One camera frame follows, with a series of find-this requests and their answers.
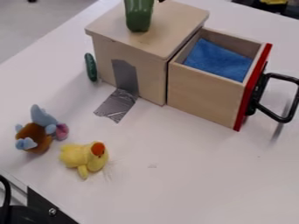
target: white table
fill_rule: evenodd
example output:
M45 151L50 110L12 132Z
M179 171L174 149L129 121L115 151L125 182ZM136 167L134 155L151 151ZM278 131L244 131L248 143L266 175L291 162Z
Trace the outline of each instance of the white table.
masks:
M299 219L298 115L277 123L260 112L237 133L143 99L119 124L93 111L115 90L94 86L83 56L84 27L113 7L100 1L0 66L0 168L82 224L281 224ZM181 0L207 9L206 26L274 44L268 70L299 77L299 21L217 0ZM282 112L295 87L271 81L262 103ZM14 148L14 125L33 103L71 129L37 157ZM58 160L65 143L102 140L111 161L80 180Z

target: plush ear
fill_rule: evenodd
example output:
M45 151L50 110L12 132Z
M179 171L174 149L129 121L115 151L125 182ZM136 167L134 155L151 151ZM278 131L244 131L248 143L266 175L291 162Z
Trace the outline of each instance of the plush ear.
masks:
M15 126L15 129L16 129L16 132L18 133L20 130L23 129L23 125L21 125L21 124L17 124L17 125Z
M30 137L27 137L25 139L20 138L16 141L16 148L18 150L29 150L37 146L38 145Z
M50 124L45 127L45 133L47 135L51 135L56 131L56 125L55 124Z
M34 104L31 107L31 119L39 126L46 127L50 124L57 124L58 121L51 115L47 114L44 109Z
M24 139L24 149L25 150L29 150L29 149L35 148L37 146L38 145L32 140L32 138L26 137Z
M16 141L16 148L18 150L23 150L24 149L24 139L20 138Z

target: red drawer edge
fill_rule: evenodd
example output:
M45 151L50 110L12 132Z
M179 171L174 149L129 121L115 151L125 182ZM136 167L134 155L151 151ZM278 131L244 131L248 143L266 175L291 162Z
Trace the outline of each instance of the red drawer edge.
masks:
M270 54L271 48L272 48L272 44L266 43L264 51L262 52L258 62L256 63L253 73L252 73L249 81L247 82L247 85L244 90L243 98L242 98L242 101L240 104L239 112L237 115L237 119L233 126L233 129L236 131L240 131L240 127L245 118L245 113L247 111L247 106L248 106L248 103L250 100L251 93L253 92L253 90L255 88L256 81L259 79L259 77L261 75L261 71L267 62L268 55Z

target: green toy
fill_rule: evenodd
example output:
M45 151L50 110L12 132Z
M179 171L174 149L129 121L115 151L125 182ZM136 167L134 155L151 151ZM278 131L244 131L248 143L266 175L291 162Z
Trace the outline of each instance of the green toy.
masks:
M150 28L155 0L124 0L127 27L132 32L146 32Z
M87 75L90 81L97 81L98 80L98 72L96 69L96 64L94 61L94 56L87 52L84 55L85 63L87 65Z

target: duct tape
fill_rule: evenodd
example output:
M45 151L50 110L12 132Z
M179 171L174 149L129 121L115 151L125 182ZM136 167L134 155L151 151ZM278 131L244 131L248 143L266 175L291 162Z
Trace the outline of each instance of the duct tape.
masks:
M136 68L119 59L112 60L117 89L94 111L97 116L105 116L119 123L138 99Z

